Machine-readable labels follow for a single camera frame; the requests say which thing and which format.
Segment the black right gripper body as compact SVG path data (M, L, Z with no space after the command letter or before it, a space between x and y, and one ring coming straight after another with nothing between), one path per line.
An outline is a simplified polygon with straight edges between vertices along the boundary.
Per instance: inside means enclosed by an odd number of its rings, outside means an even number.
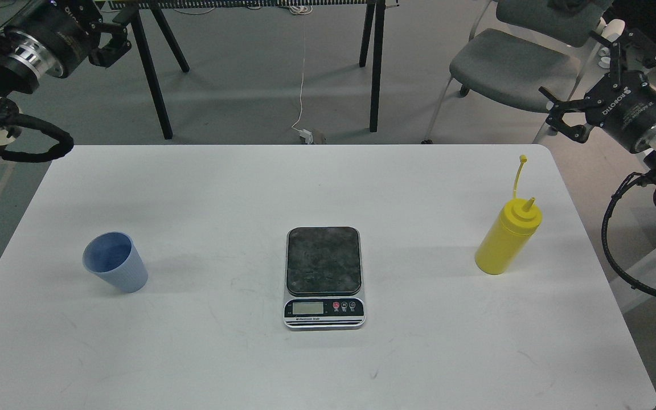
M641 72L624 72L618 88L610 75L585 94L596 104L586 110L590 125L598 126L630 153L656 151L656 87Z

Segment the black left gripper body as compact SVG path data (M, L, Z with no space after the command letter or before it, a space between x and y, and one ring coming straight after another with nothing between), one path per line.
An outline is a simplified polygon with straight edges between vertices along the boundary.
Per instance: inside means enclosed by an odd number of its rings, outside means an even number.
M18 31L36 39L58 61L66 78L99 46L92 25L102 21L93 1L33 1L18 13Z

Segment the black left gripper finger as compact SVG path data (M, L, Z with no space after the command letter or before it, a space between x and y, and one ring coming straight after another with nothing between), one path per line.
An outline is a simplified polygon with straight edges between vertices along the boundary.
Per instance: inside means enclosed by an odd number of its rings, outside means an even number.
M89 37L93 49L89 52L89 62L96 67L112 67L123 55L131 50L128 39L129 23L91 23L89 24ZM101 35L109 34L111 39L100 47Z

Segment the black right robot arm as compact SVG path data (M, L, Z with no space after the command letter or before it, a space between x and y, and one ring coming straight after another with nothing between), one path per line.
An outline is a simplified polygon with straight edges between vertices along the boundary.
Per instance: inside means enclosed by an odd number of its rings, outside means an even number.
M591 37L609 49L609 72L580 100L561 101L545 87L539 88L549 101L545 122L581 144L598 127L630 153L653 150L645 158L649 172L625 182L621 191L636 184L656 186L656 87L649 83L645 73L628 68L625 52L628 45L635 45L641 50L643 67L654 68L656 44L637 28L623 31L616 40L605 39L595 32L591 32ZM653 203L656 206L656 189Z

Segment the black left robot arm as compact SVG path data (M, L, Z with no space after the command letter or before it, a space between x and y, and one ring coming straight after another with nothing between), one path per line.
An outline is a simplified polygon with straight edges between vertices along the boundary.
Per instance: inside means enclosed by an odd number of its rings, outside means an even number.
M42 77L66 78L83 62L111 67L131 48L127 26L137 5L104 22L91 1L32 1L0 32L0 160L44 163L62 158L75 143L65 130L24 114L10 99L31 95Z

